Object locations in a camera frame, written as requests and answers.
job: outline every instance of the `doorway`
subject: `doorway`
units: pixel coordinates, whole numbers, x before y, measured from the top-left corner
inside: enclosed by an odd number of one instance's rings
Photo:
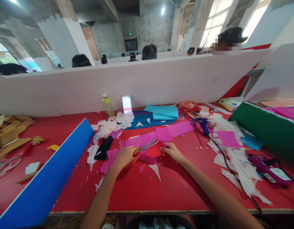
[[[128,51],[136,51],[137,50],[137,39],[130,39],[130,40],[125,40],[126,42],[126,49]]]

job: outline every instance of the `hand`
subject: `hand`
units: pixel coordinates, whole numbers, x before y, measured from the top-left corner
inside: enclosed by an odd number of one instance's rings
[[[161,151],[164,151],[168,153],[174,160],[177,162],[180,162],[182,159],[184,159],[184,155],[178,150],[178,148],[173,144],[172,142],[165,142],[165,144],[168,146],[166,147],[160,147]]]
[[[112,164],[113,168],[117,168],[119,172],[126,167],[133,159],[133,153],[137,149],[135,146],[127,146],[120,150],[117,158]]]

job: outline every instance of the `blue glue gun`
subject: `blue glue gun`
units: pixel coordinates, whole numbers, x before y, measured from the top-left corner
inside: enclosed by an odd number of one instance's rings
[[[195,118],[195,122],[199,123],[204,131],[204,136],[209,136],[209,130],[207,127],[208,119],[207,118]]]

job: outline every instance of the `green board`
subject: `green board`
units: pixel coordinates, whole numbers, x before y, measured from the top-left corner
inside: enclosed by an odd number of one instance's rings
[[[229,118],[234,120],[267,148],[294,164],[294,121],[246,102]]]

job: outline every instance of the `scissors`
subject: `scissors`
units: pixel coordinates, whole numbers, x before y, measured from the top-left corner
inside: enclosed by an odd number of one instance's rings
[[[129,168],[130,166],[132,166],[137,159],[139,158],[139,156],[141,155],[141,152],[149,149],[150,147],[154,146],[156,143],[158,143],[159,140],[157,139],[153,139],[151,142],[147,143],[146,145],[144,145],[142,148],[138,148],[137,150],[134,151],[133,153],[133,157],[134,159],[132,160],[132,162],[130,162],[130,164],[128,164],[125,168]]]

